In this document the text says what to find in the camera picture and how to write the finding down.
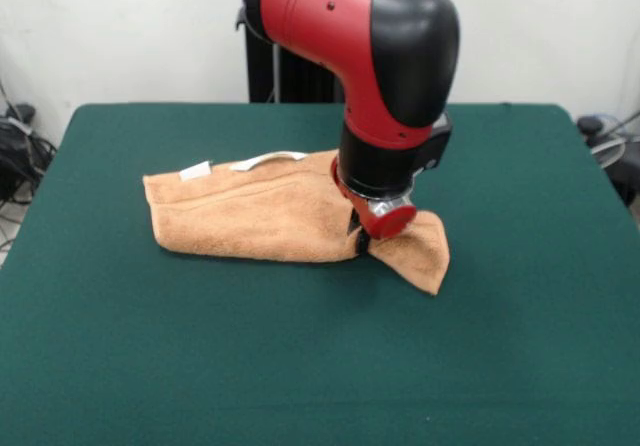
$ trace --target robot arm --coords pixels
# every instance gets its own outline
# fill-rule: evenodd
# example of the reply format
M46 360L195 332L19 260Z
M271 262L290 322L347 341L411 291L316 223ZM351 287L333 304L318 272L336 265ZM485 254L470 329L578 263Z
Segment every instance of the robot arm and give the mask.
M439 152L459 28L449 0L244 0L248 26L336 74L346 97L334 178L367 232L398 234L415 216L414 175Z

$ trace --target folded towel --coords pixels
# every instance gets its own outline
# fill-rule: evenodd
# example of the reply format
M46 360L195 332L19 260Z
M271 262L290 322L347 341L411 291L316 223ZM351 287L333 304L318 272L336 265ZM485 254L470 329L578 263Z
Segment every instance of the folded towel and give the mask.
M155 239L178 253L314 263L353 259L359 231L347 236L351 203L330 175L336 153L271 159L249 171L219 164L188 180L178 172L145 176ZM442 221L426 211L400 235L371 240L368 251L433 295L449 266Z

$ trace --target green felt tablecloth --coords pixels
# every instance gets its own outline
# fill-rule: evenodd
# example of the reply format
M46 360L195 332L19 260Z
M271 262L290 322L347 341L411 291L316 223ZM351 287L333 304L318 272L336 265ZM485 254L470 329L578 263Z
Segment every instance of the green felt tablecloth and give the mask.
M143 174L336 147L340 107L81 108L0 272L0 445L637 444L630 215L561 109L451 114L433 299L154 243Z

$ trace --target white towel tag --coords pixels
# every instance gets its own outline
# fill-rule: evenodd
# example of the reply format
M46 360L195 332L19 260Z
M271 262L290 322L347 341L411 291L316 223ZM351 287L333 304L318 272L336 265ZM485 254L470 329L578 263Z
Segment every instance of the white towel tag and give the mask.
M190 168L180 171L180 179L182 181L189 181L190 179L202 178L211 174L211 167L209 161L204 161Z
M292 159L294 161L300 161L301 159L309 156L306 153L294 153L292 151L278 151L276 153L268 153L263 154L262 156L256 156L255 158L247 159L246 161L241 161L239 163L234 163L230 166L229 169L232 171L251 171L253 168L258 166L259 164L265 163L267 161L271 161L272 159Z

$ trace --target floor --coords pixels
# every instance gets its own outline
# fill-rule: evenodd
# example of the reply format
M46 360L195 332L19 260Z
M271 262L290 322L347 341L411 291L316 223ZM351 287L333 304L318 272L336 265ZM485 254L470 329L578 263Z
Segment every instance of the floor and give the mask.
M19 223L22 222L26 212L26 206L14 204L6 204L0 210L0 245L16 237L20 229ZM0 250L0 268L10 249L11 245L7 245Z

